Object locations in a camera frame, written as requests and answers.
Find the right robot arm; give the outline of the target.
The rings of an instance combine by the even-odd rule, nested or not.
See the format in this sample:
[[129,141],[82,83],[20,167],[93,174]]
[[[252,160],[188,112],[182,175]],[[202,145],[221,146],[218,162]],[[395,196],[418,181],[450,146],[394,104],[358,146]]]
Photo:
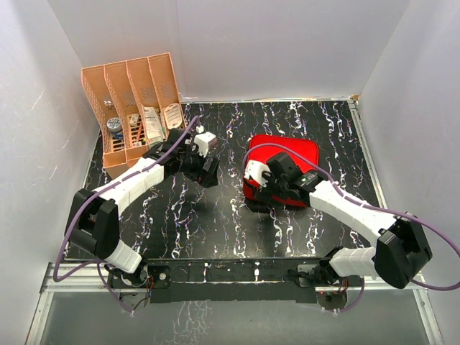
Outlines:
[[403,289],[433,257],[420,224],[407,216],[372,209],[367,202],[336,189],[322,172],[303,172],[286,152],[266,163],[249,160],[244,177],[258,184],[254,192],[257,200],[299,201],[334,217],[370,243],[361,249],[332,249],[314,268],[301,274],[303,279],[337,285],[345,277],[369,275]]

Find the red black medicine case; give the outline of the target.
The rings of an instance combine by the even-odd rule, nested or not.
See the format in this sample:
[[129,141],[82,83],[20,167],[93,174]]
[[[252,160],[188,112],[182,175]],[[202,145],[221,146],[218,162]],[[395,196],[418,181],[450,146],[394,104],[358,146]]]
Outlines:
[[298,201],[284,201],[278,197],[265,199],[258,193],[260,185],[254,180],[243,177],[244,197],[249,201],[258,200],[274,206],[286,205],[294,208],[306,208],[311,205],[309,194],[315,186],[323,181],[316,169],[319,160],[318,145],[309,139],[257,134],[249,141],[248,151],[244,158],[244,169],[249,160],[257,160],[266,164],[270,172],[280,174],[293,168],[298,169],[298,177],[291,188],[298,190]]

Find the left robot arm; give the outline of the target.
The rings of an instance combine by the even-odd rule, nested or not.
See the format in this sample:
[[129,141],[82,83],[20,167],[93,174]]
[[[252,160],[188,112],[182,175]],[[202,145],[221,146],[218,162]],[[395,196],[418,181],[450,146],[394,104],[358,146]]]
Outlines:
[[201,126],[195,134],[173,129],[167,140],[153,144],[107,185],[78,191],[65,232],[68,243],[105,262],[125,284],[145,285],[147,260],[121,239],[119,218],[149,189],[177,173],[204,188],[217,186],[219,159],[211,155],[216,143],[216,135]]

